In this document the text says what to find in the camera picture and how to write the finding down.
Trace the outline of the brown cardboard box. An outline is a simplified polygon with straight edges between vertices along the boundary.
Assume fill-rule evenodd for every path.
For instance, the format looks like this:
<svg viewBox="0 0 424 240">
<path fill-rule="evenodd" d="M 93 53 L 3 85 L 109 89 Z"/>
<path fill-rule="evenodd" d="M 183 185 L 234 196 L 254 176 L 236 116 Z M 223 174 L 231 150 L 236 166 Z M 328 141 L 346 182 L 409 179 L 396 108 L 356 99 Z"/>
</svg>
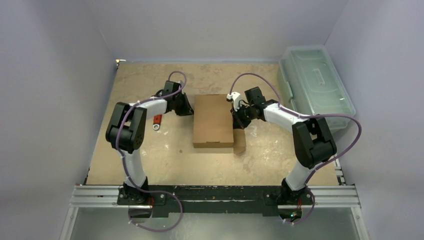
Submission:
<svg viewBox="0 0 424 240">
<path fill-rule="evenodd" d="M 233 128 L 232 103 L 226 94 L 194 96 L 193 139 L 195 149 L 232 149 L 236 155 L 246 151 L 246 134 Z"/>
</svg>

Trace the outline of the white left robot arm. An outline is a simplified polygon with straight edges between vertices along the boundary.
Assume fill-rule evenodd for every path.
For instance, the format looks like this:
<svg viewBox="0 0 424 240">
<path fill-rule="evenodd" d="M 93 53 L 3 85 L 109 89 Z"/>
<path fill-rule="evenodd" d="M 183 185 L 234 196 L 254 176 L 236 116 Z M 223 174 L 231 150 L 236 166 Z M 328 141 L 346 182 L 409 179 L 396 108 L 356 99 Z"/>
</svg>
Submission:
<svg viewBox="0 0 424 240">
<path fill-rule="evenodd" d="M 150 195 L 140 153 L 146 121 L 168 112 L 178 116 L 193 115 L 194 110 L 183 92 L 184 86 L 184 82 L 167 80 L 163 89 L 150 98 L 135 103 L 118 102 L 113 109 L 105 138 L 122 160 L 125 180 L 121 194 L 138 205 L 146 203 Z"/>
</svg>

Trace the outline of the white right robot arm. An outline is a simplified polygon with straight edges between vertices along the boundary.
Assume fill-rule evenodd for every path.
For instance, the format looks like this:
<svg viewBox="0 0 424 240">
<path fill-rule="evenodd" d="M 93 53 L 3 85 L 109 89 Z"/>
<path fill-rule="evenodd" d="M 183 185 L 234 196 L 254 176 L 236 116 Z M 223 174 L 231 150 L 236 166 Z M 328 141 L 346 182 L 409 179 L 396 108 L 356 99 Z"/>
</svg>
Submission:
<svg viewBox="0 0 424 240">
<path fill-rule="evenodd" d="M 337 153 L 336 143 L 323 117 L 312 117 L 284 108 L 274 99 L 267 100 L 259 87 L 245 91 L 246 100 L 231 92 L 226 100 L 232 104 L 234 129 L 245 129 L 253 120 L 262 120 L 291 132 L 296 163 L 285 177 L 277 194 L 270 198 L 277 204 L 295 204 L 306 192 L 316 168 Z"/>
</svg>

